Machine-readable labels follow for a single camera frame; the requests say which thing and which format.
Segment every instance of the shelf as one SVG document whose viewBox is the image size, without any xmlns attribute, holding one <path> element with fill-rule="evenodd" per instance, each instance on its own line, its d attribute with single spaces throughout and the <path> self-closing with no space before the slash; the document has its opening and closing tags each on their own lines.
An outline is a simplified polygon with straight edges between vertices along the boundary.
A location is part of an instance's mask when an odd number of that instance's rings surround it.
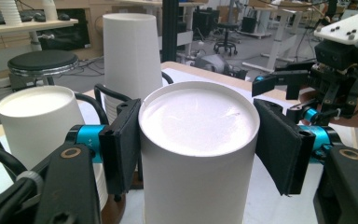
<svg viewBox="0 0 358 224">
<path fill-rule="evenodd" d="M 0 25 L 0 35 L 61 28 L 61 27 L 73 26 L 75 23 L 78 23 L 78 21 L 77 20 L 45 21 L 45 22 L 27 21 L 19 25 Z"/>
</svg>

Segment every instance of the metal pole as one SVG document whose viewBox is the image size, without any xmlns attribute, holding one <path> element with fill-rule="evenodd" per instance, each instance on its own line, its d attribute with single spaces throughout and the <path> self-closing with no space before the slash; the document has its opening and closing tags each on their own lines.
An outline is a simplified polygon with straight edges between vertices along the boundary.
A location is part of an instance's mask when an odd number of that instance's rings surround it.
<svg viewBox="0 0 358 224">
<path fill-rule="evenodd" d="M 162 56 L 161 62 L 176 62 L 179 0 L 162 1 Z"/>
</svg>

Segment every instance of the office chair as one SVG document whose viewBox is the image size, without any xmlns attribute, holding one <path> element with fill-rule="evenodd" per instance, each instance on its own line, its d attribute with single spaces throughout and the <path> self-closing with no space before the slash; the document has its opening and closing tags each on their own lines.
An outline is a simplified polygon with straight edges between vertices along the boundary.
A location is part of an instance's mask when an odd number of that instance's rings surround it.
<svg viewBox="0 0 358 224">
<path fill-rule="evenodd" d="M 30 77 L 34 82 L 44 79 L 45 85 L 54 85 L 54 75 L 59 75 L 74 69 L 78 65 L 77 56 L 70 51 L 48 49 L 24 53 L 16 56 L 7 62 L 10 71 L 10 81 L 15 77 Z M 16 87 L 12 82 L 13 90 L 25 89 L 25 86 Z"/>
<path fill-rule="evenodd" d="M 213 50 L 215 53 L 219 53 L 219 49 L 224 48 L 225 51 L 229 50 L 228 56 L 232 55 L 232 49 L 234 49 L 234 55 L 238 54 L 236 45 L 228 41 L 229 31 L 238 29 L 238 24 L 232 23 L 232 9 L 234 7 L 234 2 L 235 0 L 230 0 L 227 22 L 217 23 L 217 27 L 225 30 L 225 38 L 223 41 L 218 41 L 214 44 Z"/>
</svg>

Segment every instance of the gray floor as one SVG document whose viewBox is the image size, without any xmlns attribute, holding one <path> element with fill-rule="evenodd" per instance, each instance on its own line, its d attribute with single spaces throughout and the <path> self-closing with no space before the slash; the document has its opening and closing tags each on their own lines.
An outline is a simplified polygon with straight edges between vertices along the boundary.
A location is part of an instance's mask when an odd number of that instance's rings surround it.
<svg viewBox="0 0 358 224">
<path fill-rule="evenodd" d="M 300 28 L 297 30 L 296 44 L 290 50 L 289 54 L 290 58 L 299 62 L 314 58 L 313 47 L 318 43 L 314 41 L 315 38 L 310 33 L 310 30 L 304 28 L 305 25 L 306 24 L 300 24 Z M 290 28 L 291 27 L 287 27 L 285 29 L 285 36 L 290 36 Z M 253 78 L 266 74 L 266 72 L 250 67 L 244 67 L 242 62 L 266 66 L 268 58 L 261 57 L 260 54 L 270 52 L 276 31 L 276 27 L 268 29 L 271 36 L 262 39 L 233 32 L 230 34 L 230 37 L 237 45 L 238 54 L 228 56 L 227 52 L 224 52 L 221 49 L 220 55 L 223 56 L 230 65 L 247 70 L 247 77 L 253 80 Z M 203 56 L 215 54 L 213 52 L 214 43 L 221 38 L 223 38 L 222 34 L 216 31 L 214 34 L 210 34 L 202 40 L 195 40 L 191 50 L 193 55 Z M 55 84 L 68 87 L 71 90 L 78 92 L 92 90 L 95 84 L 103 83 L 103 64 L 103 57 L 81 62 L 77 69 L 63 76 L 55 77 Z M 279 64 L 285 63 L 277 61 L 275 65 Z M 12 90 L 10 87 L 0 88 L 0 100 L 11 93 Z"/>
</svg>

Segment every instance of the white cylinder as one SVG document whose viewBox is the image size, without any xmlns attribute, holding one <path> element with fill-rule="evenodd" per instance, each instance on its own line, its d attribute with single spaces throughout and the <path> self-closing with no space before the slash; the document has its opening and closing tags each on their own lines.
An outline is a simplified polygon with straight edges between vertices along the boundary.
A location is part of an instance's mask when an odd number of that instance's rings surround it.
<svg viewBox="0 0 358 224">
<path fill-rule="evenodd" d="M 106 88 L 132 99 L 144 99 L 162 87 L 156 17 L 137 13 L 103 15 L 103 54 Z M 121 102 L 112 99 L 107 103 L 116 108 Z M 109 109 L 106 113 L 114 114 Z"/>
<path fill-rule="evenodd" d="M 43 11 L 45 12 L 46 21 L 56 21 L 58 19 L 54 0 L 43 0 Z"/>
<path fill-rule="evenodd" d="M 0 0 L 0 10 L 6 25 L 20 25 L 21 17 L 14 0 Z"/>
<path fill-rule="evenodd" d="M 260 120 L 242 95 L 209 82 L 150 94 L 139 113 L 146 224 L 240 224 Z"/>
<path fill-rule="evenodd" d="M 84 124 L 75 94 L 60 86 L 10 94 L 0 101 L 0 120 L 11 153 L 27 169 L 62 145 L 74 125 Z"/>
</svg>

